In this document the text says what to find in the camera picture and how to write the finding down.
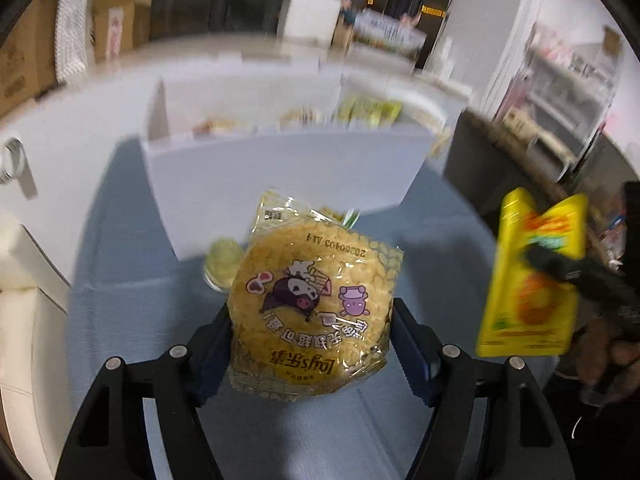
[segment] white storage bin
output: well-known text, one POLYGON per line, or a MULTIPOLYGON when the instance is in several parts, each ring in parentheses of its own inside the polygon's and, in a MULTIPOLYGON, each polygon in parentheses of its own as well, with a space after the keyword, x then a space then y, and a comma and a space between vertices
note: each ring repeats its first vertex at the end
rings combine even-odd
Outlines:
POLYGON ((142 142, 177 257, 202 255, 221 236, 247 240, 258 200, 269 188, 337 210, 399 204, 435 141, 410 114, 403 111, 393 126, 378 130, 279 127, 283 114, 302 106, 330 117, 362 85, 362 78, 350 82, 340 67, 310 73, 296 66, 166 81, 142 142), (194 136, 193 127, 211 116, 256 128, 194 136))

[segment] cartoon character print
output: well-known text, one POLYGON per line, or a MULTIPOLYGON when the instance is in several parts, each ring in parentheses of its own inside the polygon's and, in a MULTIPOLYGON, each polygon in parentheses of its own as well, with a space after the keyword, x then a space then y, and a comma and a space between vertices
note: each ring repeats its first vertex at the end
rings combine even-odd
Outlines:
POLYGON ((273 274, 271 274, 268 270, 264 270, 263 272, 260 272, 255 278, 252 278, 248 282, 246 282, 246 291, 249 294, 264 294, 264 284, 272 281, 273 274))
POLYGON ((369 295, 364 285, 342 286, 338 298, 342 300, 344 310, 340 312, 341 316, 368 316, 370 312, 366 309, 365 301, 369 295))
POLYGON ((290 306, 309 321, 320 301, 318 291, 307 281, 312 278, 309 273, 309 267, 312 265, 313 262, 295 260, 287 267, 287 276, 275 282, 273 290, 265 296, 260 312, 290 306))

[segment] chip bag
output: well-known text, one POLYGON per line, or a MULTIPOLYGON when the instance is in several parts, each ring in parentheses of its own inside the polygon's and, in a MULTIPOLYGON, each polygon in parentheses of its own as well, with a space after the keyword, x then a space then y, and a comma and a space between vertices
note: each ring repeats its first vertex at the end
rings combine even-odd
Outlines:
POLYGON ((291 198, 262 198, 228 297, 236 389, 295 400, 385 364, 402 251, 291 198))
POLYGON ((400 101, 383 101, 368 96, 352 97, 344 101, 336 115, 341 123, 366 124, 371 128, 391 126, 402 111, 400 101))
POLYGON ((563 354, 571 343, 578 292, 535 271, 523 257, 538 243, 574 259, 586 246, 587 199, 567 198, 538 215, 523 188, 502 201, 494 276, 476 353, 480 357, 563 354))

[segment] yellow juice box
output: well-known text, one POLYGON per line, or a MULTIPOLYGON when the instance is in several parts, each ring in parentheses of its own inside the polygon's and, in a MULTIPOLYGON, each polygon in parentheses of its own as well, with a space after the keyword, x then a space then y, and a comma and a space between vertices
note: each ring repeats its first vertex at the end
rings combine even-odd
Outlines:
POLYGON ((502 201, 494 275, 478 336, 480 357, 563 354, 571 343, 578 292, 524 260, 531 243, 574 259, 586 250, 587 198, 575 195, 539 215, 523 188, 502 201))

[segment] tape roll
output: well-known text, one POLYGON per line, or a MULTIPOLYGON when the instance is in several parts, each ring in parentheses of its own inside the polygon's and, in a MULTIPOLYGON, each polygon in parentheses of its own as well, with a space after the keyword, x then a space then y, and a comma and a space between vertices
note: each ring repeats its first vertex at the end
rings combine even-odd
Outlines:
POLYGON ((15 137, 7 139, 0 147, 0 186, 20 178, 26 163, 27 156, 20 140, 15 137))

